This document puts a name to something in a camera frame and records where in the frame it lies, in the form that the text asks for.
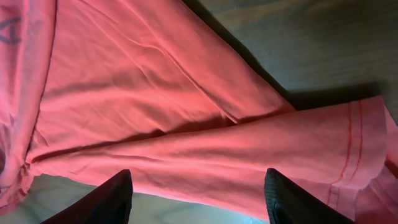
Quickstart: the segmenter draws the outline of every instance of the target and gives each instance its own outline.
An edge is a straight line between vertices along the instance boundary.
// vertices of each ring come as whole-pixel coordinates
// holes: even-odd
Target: pink fabric
[[[269,167],[352,219],[397,186],[367,192],[396,151],[381,97],[295,111],[181,0],[0,4],[22,17],[0,47],[0,213],[40,174],[99,185],[130,169],[135,192],[259,218]],[[396,221],[398,195],[383,198],[371,211]]]

